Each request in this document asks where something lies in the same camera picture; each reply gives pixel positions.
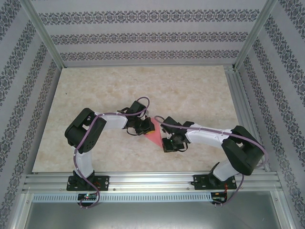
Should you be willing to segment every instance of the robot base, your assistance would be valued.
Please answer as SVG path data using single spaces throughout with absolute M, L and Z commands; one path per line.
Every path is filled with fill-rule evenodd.
M 195 190 L 221 190 L 221 189 L 237 189 L 235 177 L 229 177 L 226 181 L 218 181 L 216 184 L 211 183 L 209 174 L 194 175 L 194 185 Z
M 109 176 L 95 176 L 93 172 L 87 179 L 93 183 L 99 191 L 108 191 Z M 73 171 L 73 176 L 69 176 L 68 178 L 67 191 L 95 191 L 95 189 Z

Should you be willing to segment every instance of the purple wire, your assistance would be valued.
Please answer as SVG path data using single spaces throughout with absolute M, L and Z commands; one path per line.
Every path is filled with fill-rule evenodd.
M 258 148 L 260 148 L 260 150 L 263 152 L 263 154 L 265 156 L 265 160 L 260 165 L 256 166 L 255 168 L 260 168 L 260 167 L 264 166 L 267 163 L 267 161 L 269 160 L 269 154 L 267 153 L 267 151 L 259 143 L 257 143 L 256 141 L 253 141 L 250 138 L 240 136 L 240 135 L 235 135 L 235 134 L 228 133 L 228 132 L 219 131 L 219 130 L 212 130 L 212 129 L 208 129 L 208 128 L 204 128 L 204 127 L 186 127 L 186 126 L 166 124 L 166 123 L 161 122 L 157 119 L 157 118 L 161 118 L 161 119 L 164 120 L 163 117 L 158 116 L 158 115 L 156 115 L 154 118 L 158 123 L 160 123 L 162 125 L 165 125 L 165 126 L 168 126 L 168 127 L 173 127 L 173 128 L 178 128 L 178 129 L 186 129 L 186 130 L 203 130 L 203 131 L 208 131 L 208 132 L 212 132 L 212 133 L 216 133 L 216 134 L 228 135 L 228 136 L 232 136 L 232 137 L 236 137 L 236 138 L 240 138 L 242 140 L 248 141 L 248 142 L 256 145 Z
M 235 134 L 228 133 L 228 132 L 222 132 L 222 131 L 219 131 L 219 130 L 212 130 L 212 129 L 208 129 L 208 128 L 204 128 L 204 127 L 202 127 L 202 128 L 200 127 L 200 128 L 199 128 L 199 127 L 186 127 L 186 126 L 170 125 L 170 124 L 167 124 L 167 123 L 164 123 L 164 122 L 159 121 L 157 118 L 161 118 L 162 120 L 165 120 L 163 117 L 156 115 L 156 116 L 154 117 L 154 119 L 155 119 L 158 123 L 160 123 L 160 124 L 162 124 L 162 125 L 166 125 L 166 126 L 168 126 L 168 127 L 179 128 L 179 129 L 187 129 L 187 130 L 203 130 L 203 131 L 208 131 L 208 132 L 212 132 L 212 133 L 216 133 L 216 134 L 228 135 L 228 136 L 240 138 L 240 139 L 242 139 L 242 140 L 248 141 L 248 142 L 250 142 L 250 143 L 256 145 L 257 147 L 259 147 L 259 148 L 262 150 L 262 152 L 263 152 L 263 154 L 264 154 L 264 156 L 265 156 L 265 160 L 264 160 L 260 165 L 258 165 L 256 168 L 260 168 L 260 167 L 264 166 L 264 165 L 267 163 L 267 161 L 269 160 L 269 154 L 267 153 L 267 151 L 266 151 L 259 143 L 257 143 L 256 141 L 253 141 L 253 140 L 250 139 L 250 138 L 243 137 L 243 136 L 239 136 L 239 135 L 235 135 Z M 214 200 L 214 202 L 219 203 L 219 204 L 222 204 L 222 205 L 226 205 L 227 203 L 231 202 L 231 200 L 235 198 L 235 196 L 236 196 L 237 192 L 239 191 L 239 189 L 241 188 L 243 182 L 244 182 L 244 174 L 242 174 L 242 180 L 241 180 L 241 182 L 240 182 L 238 188 L 236 189 L 236 191 L 235 191 L 235 192 L 232 194 L 232 196 L 230 197 L 230 199 L 228 199 L 228 200 L 227 200 L 225 203 L 223 203 L 223 204 L 220 203 L 220 202 L 218 202 L 218 201 L 215 201 L 215 200 Z
M 76 170 L 78 171 L 78 173 L 80 174 L 80 176 L 81 176 L 89 185 L 91 185 L 91 186 L 96 190 L 97 195 L 98 195 L 97 201 L 94 202 L 93 204 L 91 204 L 90 206 L 85 207 L 86 209 L 92 208 L 92 207 L 94 207 L 95 205 L 97 205 L 97 204 L 99 203 L 99 201 L 100 201 L 101 195 L 100 195 L 99 189 L 98 189 L 93 183 L 91 183 L 91 182 L 90 182 L 90 181 L 80 172 L 80 169 L 79 169 L 79 167 L 78 167 L 78 165 L 77 165 L 77 163 L 76 163 L 76 154 L 77 154 L 78 150 L 80 149 L 80 147 L 82 146 L 82 144 L 84 143 L 84 141 L 86 140 L 86 138 L 87 138 L 88 134 L 90 133 L 90 131 L 91 131 L 91 129 L 92 129 L 94 123 L 96 122 L 96 120 L 97 120 L 99 117 L 101 117 L 101 116 L 103 116 L 103 115 L 134 116 L 134 115 L 142 114 L 143 112 L 145 112 L 145 111 L 148 109 L 148 107 L 149 107 L 149 105 L 150 105 L 150 100 L 149 100 L 148 97 L 143 96 L 143 97 L 138 98 L 137 101 L 139 101 L 139 100 L 141 100 L 141 99 L 146 99 L 146 100 L 147 100 L 147 106 L 145 107 L 145 109 L 143 109 L 142 111 L 139 111 L 139 112 L 137 112 L 137 113 L 134 113 L 134 114 L 122 114 L 122 113 L 108 112 L 108 113 L 103 113 L 103 114 L 99 114 L 99 115 L 95 116 L 95 118 L 93 119 L 92 123 L 90 124 L 88 130 L 86 131 L 85 136 L 82 138 L 81 142 L 80 142 L 80 143 L 78 144 L 78 146 L 75 148 L 75 150 L 74 150 L 74 155 L 73 155 L 74 166 L 75 166 Z M 80 200 L 80 207 L 81 207 L 81 208 L 84 208 L 84 206 L 81 205 L 81 203 L 82 203 L 82 199 Z

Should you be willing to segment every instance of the purple cable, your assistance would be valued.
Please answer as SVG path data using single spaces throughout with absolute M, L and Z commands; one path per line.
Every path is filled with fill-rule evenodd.
M 251 139 L 249 139 L 249 138 L 247 138 L 247 137 L 235 135 L 235 134 L 228 133 L 228 132 L 222 132 L 222 131 L 219 131 L 219 130 L 211 130 L 211 129 L 208 129 L 208 128 L 201 128 L 201 127 L 200 127 L 200 128 L 199 128 L 199 127 L 185 127 L 185 126 L 178 126 L 178 125 L 170 125 L 170 124 L 166 124 L 166 123 L 164 123 L 164 122 L 159 121 L 157 118 L 161 118 L 162 120 L 165 120 L 163 117 L 156 115 L 156 116 L 154 117 L 154 119 L 155 119 L 158 123 L 160 123 L 160 124 L 162 124 L 162 125 L 166 125 L 166 126 L 168 126 L 168 127 L 173 127 L 173 128 L 178 128 L 178 129 L 187 129 L 187 130 L 203 130 L 203 131 L 208 131 L 208 132 L 212 132 L 212 133 L 216 133 L 216 134 L 228 135 L 228 136 L 240 138 L 240 139 L 242 139 L 242 140 L 248 141 L 248 142 L 250 142 L 250 143 L 256 145 L 257 147 L 259 147 L 259 148 L 261 149 L 261 151 L 263 152 L 263 154 L 264 154 L 264 156 L 265 156 L 265 160 L 264 160 L 260 165 L 256 166 L 256 168 L 260 168 L 260 167 L 264 166 L 264 165 L 267 163 L 267 161 L 269 160 L 269 154 L 267 153 L 267 151 L 266 151 L 259 143 L 257 143 L 256 141 L 253 141 L 253 140 L 251 140 Z M 244 182 L 244 175 L 242 174 L 242 180 L 241 180 L 241 182 L 240 182 L 238 188 L 236 189 L 236 191 L 235 191 L 235 192 L 232 194 L 232 196 L 230 197 L 230 199 L 228 199 L 228 200 L 227 200 L 225 203 L 223 203 L 223 204 L 221 204 L 220 202 L 215 201 L 215 200 L 214 200 L 214 202 L 216 202 L 216 203 L 218 202 L 218 203 L 221 204 L 221 205 L 226 205 L 227 203 L 231 202 L 231 200 L 232 200 L 233 198 L 235 198 L 235 196 L 236 196 L 237 192 L 239 191 L 239 189 L 241 188 L 243 182 Z
M 73 155 L 74 166 L 75 166 L 76 170 L 78 171 L 78 173 L 80 174 L 80 176 L 81 176 L 89 185 L 91 185 L 91 186 L 96 190 L 96 193 L 97 193 L 97 195 L 98 195 L 97 201 L 94 202 L 93 204 L 91 204 L 90 206 L 85 207 L 86 209 L 92 208 L 92 207 L 94 207 L 96 204 L 98 204 L 99 201 L 100 201 L 101 195 L 100 195 L 99 189 L 98 189 L 93 183 L 91 183 L 91 182 L 90 182 L 90 181 L 80 172 L 80 169 L 79 169 L 79 167 L 78 167 L 78 165 L 77 165 L 77 163 L 76 163 L 76 154 L 77 154 L 78 150 L 80 149 L 80 147 L 82 146 L 82 144 L 84 143 L 84 141 L 86 140 L 86 138 L 87 138 L 88 134 L 90 133 L 90 131 L 91 131 L 91 129 L 92 129 L 94 123 L 96 122 L 96 120 L 97 120 L 99 117 L 101 117 L 101 116 L 103 116 L 103 115 L 134 116 L 134 115 L 142 114 L 143 112 L 145 112 L 145 111 L 148 109 L 148 107 L 149 107 L 149 105 L 150 105 L 150 100 L 149 100 L 148 97 L 143 96 L 143 97 L 138 98 L 137 101 L 139 101 L 139 100 L 141 100 L 141 99 L 146 99 L 148 103 L 147 103 L 147 106 L 145 107 L 145 109 L 143 109 L 142 111 L 139 111 L 139 112 L 137 112 L 137 113 L 134 113 L 134 114 L 121 114 L 121 113 L 108 112 L 108 113 L 103 113 L 103 114 L 99 114 L 99 115 L 95 116 L 95 118 L 93 119 L 92 123 L 90 124 L 90 126 L 89 126 L 89 128 L 88 128 L 88 130 L 87 130 L 87 132 L 86 132 L 86 134 L 85 134 L 85 136 L 82 138 L 81 142 L 80 142 L 80 143 L 78 144 L 78 146 L 75 148 L 75 150 L 74 150 L 74 155 Z M 80 200 L 80 207 L 81 207 L 81 208 L 84 208 L 84 206 L 82 206 L 81 203 L 82 203 L 82 199 Z
M 260 148 L 260 150 L 263 152 L 263 154 L 265 156 L 265 160 L 260 165 L 256 166 L 255 168 L 260 168 L 260 167 L 264 166 L 267 163 L 267 161 L 269 160 L 269 154 L 267 153 L 267 151 L 259 143 L 257 143 L 256 141 L 253 141 L 250 138 L 240 136 L 240 135 L 235 135 L 235 134 L 228 133 L 228 132 L 219 131 L 219 130 L 212 130 L 212 129 L 208 129 L 208 128 L 204 128 L 204 127 L 202 127 L 202 128 L 201 127 L 185 127 L 185 126 L 166 124 L 166 123 L 161 122 L 157 119 L 157 118 L 161 118 L 161 119 L 164 120 L 163 117 L 158 116 L 158 115 L 156 115 L 154 118 L 158 123 L 160 123 L 162 125 L 165 125 L 165 126 L 168 126 L 168 127 L 173 127 L 173 128 L 178 128 L 178 129 L 186 129 L 186 130 L 203 130 L 203 131 L 208 131 L 208 132 L 212 132 L 212 133 L 216 133 L 216 134 L 228 135 L 228 136 L 232 136 L 232 137 L 236 137 L 236 138 L 240 138 L 242 140 L 248 141 L 248 142 L 256 145 L 258 148 Z

